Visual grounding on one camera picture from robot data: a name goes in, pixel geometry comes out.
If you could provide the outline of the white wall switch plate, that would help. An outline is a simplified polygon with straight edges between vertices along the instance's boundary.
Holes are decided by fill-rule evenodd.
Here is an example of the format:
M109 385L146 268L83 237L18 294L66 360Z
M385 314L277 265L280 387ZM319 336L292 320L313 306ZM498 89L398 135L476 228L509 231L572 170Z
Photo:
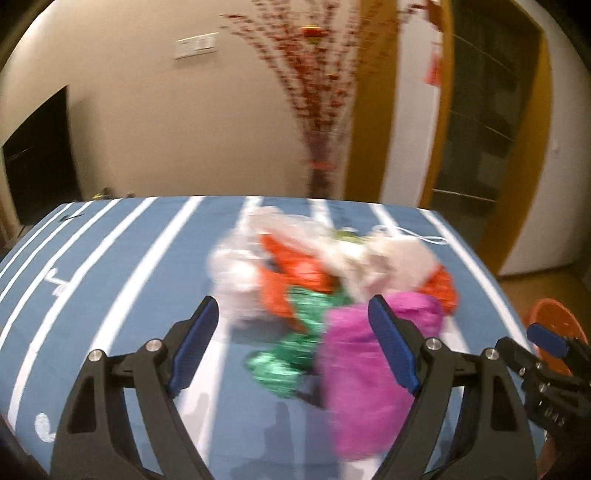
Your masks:
M214 53L217 50L217 32L206 33L179 39L174 44L174 56L176 60L193 56Z

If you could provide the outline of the red berry branch bouquet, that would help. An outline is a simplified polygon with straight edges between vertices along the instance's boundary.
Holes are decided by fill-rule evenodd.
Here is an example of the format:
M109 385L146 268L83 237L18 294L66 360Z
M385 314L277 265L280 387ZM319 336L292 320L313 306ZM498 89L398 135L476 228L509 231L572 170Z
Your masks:
M252 47L273 72L301 131L308 196L327 198L339 168L339 144L353 118L353 96L393 55L415 18L442 27L439 1L256 1L252 13L224 13L224 29Z

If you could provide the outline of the green plastic bag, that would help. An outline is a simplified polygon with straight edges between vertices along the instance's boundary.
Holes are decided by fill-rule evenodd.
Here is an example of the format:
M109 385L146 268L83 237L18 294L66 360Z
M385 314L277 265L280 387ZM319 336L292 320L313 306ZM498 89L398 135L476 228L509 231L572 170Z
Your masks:
M325 315L352 304L353 299L342 287L332 293L288 287L287 305L293 308L300 330L287 333L270 349L256 351L245 359L252 379L277 397L293 398L304 375L315 369L315 354L327 330Z

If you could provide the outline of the white translucent plastic bag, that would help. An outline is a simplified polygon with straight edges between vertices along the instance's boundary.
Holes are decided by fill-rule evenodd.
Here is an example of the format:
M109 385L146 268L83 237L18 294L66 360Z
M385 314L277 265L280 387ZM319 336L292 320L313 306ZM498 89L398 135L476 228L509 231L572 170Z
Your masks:
M338 279L356 303L384 292L417 291L441 267L423 240L399 228L391 234L379 225L359 237L349 228L335 230L273 206L257 207L245 217L245 228L223 237L209 257L214 292L232 320L259 318L264 309L280 315L280 308L263 299L266 263L280 264L279 256L263 246L269 239L304 258L304 267L297 267L295 275L310 284L308 289L314 290L327 274Z

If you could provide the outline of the wooden framed glass door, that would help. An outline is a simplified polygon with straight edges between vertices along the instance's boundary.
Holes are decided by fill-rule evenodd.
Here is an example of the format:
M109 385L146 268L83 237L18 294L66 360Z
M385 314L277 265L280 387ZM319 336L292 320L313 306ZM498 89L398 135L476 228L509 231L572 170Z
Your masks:
M532 207L552 116L550 52L515 1L443 1L436 133L420 204L500 275Z

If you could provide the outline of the orange plastic waste basket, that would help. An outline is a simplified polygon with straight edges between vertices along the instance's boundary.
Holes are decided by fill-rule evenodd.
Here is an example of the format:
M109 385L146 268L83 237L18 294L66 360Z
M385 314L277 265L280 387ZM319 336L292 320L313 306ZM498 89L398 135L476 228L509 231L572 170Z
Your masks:
M589 343L587 335L574 314L566 306L554 299L545 298L536 301L528 312L524 322L526 327L529 327L533 323L539 323L558 334ZM552 370L560 374L572 375L572 372L562 360L551 356L547 351L539 347L536 348L536 353L542 360L547 362ZM556 442L546 433L544 445L537 461L539 479L550 470L557 458L558 450Z

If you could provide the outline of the red plastic bag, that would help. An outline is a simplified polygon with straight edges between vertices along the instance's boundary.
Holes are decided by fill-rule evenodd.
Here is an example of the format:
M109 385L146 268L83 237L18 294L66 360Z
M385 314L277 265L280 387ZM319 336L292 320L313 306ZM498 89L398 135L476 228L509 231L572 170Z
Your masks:
M453 315L460 303L452 275L441 265L438 270L418 289L418 292L438 300L447 315Z
M287 298L288 288L301 287L332 294L339 281L325 271L317 258L285 246L272 234L259 234L259 242L270 260L270 266L264 263L259 267L260 302L267 311L286 320L291 329L304 333L307 328L296 318L296 311Z

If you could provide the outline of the magenta plastic bag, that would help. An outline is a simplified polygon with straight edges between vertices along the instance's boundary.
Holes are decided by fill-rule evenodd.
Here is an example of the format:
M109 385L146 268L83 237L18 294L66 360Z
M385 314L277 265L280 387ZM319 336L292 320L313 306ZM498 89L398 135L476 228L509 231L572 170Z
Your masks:
M394 378L370 327L366 304L325 313L315 368L335 454L356 461L387 452L414 398Z

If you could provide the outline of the black television screen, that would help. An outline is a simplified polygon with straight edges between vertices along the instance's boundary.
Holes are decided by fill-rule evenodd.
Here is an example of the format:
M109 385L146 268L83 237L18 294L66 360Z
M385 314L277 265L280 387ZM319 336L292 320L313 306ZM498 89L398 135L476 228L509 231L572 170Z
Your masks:
M2 146L10 194L21 224L82 199L68 123L68 88L39 106Z

